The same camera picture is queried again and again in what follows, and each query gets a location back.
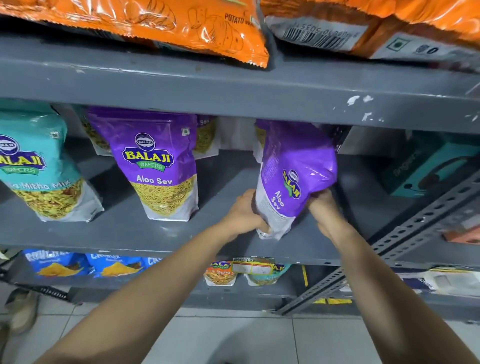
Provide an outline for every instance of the person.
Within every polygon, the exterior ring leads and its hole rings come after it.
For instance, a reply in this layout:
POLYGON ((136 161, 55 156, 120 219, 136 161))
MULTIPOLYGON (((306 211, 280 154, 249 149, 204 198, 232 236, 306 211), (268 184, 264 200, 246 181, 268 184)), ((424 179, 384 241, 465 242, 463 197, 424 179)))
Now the person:
MULTIPOLYGON (((111 294, 37 364, 140 364, 219 250, 240 234, 268 231, 252 211, 254 192, 238 197, 218 224, 111 294)), ((455 332, 341 216, 329 190, 312 197, 308 208, 320 231, 340 252, 383 363, 478 363, 455 332)))

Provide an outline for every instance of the shoe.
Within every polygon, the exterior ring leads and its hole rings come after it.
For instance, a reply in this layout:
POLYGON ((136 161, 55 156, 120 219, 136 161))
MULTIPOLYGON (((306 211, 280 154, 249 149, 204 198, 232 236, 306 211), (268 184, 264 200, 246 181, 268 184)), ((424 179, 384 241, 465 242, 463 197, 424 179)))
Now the shoe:
POLYGON ((5 308, 10 311, 10 333, 19 335, 30 330, 38 312, 39 294, 22 288, 15 289, 7 299, 5 308))

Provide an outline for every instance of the orange snack bag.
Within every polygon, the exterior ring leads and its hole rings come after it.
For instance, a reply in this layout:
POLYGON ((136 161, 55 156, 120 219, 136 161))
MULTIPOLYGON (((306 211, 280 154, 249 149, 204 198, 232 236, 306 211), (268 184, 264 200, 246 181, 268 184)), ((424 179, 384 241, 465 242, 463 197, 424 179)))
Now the orange snack bag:
POLYGON ((0 0, 0 13, 268 63, 254 0, 0 0))
POLYGON ((370 59, 480 63, 480 0, 261 0, 291 43, 370 59))

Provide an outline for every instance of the blue chip bag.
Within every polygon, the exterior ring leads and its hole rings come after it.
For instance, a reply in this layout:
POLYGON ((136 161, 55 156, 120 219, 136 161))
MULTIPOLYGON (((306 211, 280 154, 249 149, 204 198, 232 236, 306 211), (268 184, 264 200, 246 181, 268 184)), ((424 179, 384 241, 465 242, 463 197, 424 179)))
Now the blue chip bag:
POLYGON ((39 276, 85 276, 90 270, 85 254, 35 249, 25 249, 23 253, 39 276))
POLYGON ((268 286, 276 281, 291 267, 292 264, 274 264, 272 274, 245 274, 249 286, 268 286))
POLYGON ((150 268, 151 266, 154 266, 157 264, 159 261, 162 260, 162 258, 143 258, 145 267, 150 268))
POLYGON ((144 259, 122 255, 87 254, 95 277, 118 277, 135 274, 145 268, 144 259))

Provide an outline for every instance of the right hand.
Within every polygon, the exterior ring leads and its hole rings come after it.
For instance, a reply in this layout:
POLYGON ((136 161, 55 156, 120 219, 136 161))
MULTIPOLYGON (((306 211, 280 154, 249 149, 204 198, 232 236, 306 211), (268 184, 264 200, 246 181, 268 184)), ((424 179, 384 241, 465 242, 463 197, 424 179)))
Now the right hand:
POLYGON ((332 191, 327 188, 312 194, 307 206, 315 220, 317 220, 318 228, 322 234, 333 240, 332 235, 335 233, 335 230, 340 229, 341 225, 346 221, 338 210, 332 191))

